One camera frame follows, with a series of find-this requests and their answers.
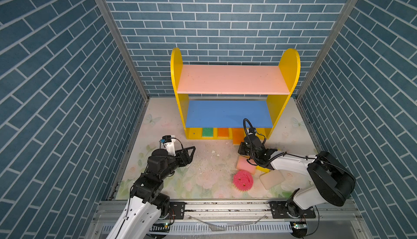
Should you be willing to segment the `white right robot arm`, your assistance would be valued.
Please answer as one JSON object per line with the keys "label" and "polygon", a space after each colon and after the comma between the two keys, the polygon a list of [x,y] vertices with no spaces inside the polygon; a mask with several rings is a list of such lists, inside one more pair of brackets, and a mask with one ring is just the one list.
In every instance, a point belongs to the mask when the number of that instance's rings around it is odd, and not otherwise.
{"label": "white right robot arm", "polygon": [[241,142],[238,153],[271,172],[292,171],[310,177],[312,184],[296,189],[285,203],[286,212],[293,218],[323,203],[343,206],[355,189],[355,177],[329,152],[304,156],[279,152],[266,148],[254,133],[250,133]]}

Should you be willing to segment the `green sponge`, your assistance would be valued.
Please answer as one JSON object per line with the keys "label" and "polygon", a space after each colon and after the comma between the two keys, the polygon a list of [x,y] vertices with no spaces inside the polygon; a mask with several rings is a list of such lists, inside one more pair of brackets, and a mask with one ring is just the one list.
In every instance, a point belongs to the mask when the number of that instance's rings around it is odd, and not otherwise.
{"label": "green sponge", "polygon": [[202,137],[203,138],[213,138],[214,130],[213,128],[203,128]]}

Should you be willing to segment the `small yellow sponge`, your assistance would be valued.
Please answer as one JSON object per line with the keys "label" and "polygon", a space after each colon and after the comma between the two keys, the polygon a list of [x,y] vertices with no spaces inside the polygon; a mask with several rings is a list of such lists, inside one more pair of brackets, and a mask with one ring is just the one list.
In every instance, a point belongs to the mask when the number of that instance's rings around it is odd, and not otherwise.
{"label": "small yellow sponge", "polygon": [[257,170],[259,170],[259,171],[262,171],[262,172],[264,172],[264,173],[268,173],[268,172],[270,172],[270,170],[269,170],[269,169],[264,168],[264,167],[260,167],[260,166],[256,166],[256,169],[257,169]]}

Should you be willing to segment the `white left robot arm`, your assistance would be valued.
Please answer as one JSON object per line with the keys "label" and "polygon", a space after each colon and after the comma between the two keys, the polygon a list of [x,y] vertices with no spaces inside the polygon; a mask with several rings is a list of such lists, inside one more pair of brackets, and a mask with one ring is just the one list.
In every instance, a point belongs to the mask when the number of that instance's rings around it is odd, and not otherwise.
{"label": "white left robot arm", "polygon": [[147,160],[147,167],[130,189],[123,213],[107,236],[109,239],[143,239],[160,217],[169,213],[170,197],[161,193],[164,179],[179,167],[192,163],[195,147],[169,153],[164,148],[155,150]]}

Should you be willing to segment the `orange sponge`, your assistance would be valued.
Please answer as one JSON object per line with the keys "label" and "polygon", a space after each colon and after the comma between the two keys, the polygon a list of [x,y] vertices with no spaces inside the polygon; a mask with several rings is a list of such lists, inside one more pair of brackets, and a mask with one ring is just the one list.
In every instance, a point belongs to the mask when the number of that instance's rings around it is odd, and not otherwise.
{"label": "orange sponge", "polygon": [[217,137],[227,139],[229,137],[229,128],[218,128]]}

